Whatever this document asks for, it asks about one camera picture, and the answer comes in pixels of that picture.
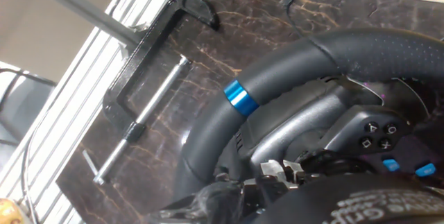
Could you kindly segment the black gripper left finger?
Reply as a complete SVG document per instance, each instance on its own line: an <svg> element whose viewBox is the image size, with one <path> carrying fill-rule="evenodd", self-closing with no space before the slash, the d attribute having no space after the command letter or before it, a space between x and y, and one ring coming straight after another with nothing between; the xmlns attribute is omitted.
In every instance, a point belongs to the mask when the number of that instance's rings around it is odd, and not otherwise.
<svg viewBox="0 0 444 224"><path fill-rule="evenodd" d="M257 178L216 182L148 215L150 224L241 223L254 218L289 190L288 161L260 164Z"/></svg>

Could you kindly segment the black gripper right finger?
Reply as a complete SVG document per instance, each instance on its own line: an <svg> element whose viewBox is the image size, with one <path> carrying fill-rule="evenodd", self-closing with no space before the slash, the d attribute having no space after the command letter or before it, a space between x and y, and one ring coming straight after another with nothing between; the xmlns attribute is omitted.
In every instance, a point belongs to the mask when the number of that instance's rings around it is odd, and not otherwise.
<svg viewBox="0 0 444 224"><path fill-rule="evenodd" d="M305 183L306 173L299 163L284 160L283 165L288 182L298 186Z"/></svg>

